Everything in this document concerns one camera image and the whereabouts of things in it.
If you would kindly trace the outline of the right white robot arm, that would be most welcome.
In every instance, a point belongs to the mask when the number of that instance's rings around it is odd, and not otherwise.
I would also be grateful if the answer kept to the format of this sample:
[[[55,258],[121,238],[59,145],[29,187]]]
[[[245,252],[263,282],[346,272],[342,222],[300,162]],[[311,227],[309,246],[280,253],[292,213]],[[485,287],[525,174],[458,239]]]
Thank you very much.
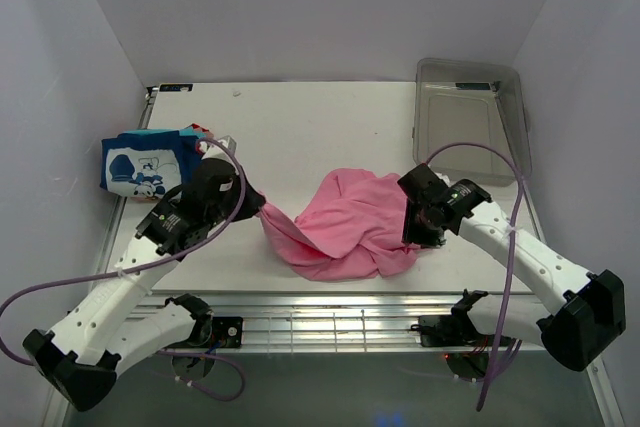
[[[530,233],[516,231],[475,182],[449,185],[420,164],[398,185],[407,198],[404,242],[438,248],[445,233],[456,235],[511,269],[536,297],[520,302],[464,291],[450,314],[423,327],[425,335],[441,345],[459,345],[499,332],[542,346],[562,366],[580,372],[625,331],[624,284],[616,274],[593,273]]]

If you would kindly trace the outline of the pink t shirt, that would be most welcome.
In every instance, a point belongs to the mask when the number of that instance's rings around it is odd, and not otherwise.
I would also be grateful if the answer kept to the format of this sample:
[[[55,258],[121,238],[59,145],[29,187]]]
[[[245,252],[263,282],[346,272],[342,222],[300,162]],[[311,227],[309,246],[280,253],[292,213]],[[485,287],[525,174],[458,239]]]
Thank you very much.
[[[294,219],[267,202],[259,218],[275,254],[317,282],[391,277],[408,271],[420,248],[403,242],[407,197],[400,176],[336,169]]]

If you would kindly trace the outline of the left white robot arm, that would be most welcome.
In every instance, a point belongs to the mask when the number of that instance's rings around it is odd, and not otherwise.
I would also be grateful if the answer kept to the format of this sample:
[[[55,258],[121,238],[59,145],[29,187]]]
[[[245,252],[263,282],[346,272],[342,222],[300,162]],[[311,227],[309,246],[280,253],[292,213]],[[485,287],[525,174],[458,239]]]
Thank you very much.
[[[119,260],[88,295],[54,326],[25,337],[31,363],[84,412],[109,394],[121,374],[156,352],[207,345],[213,314],[192,294],[169,298],[135,324],[127,320],[187,255],[230,223],[255,216],[264,203],[236,161],[202,160],[190,182],[171,189],[140,221]]]

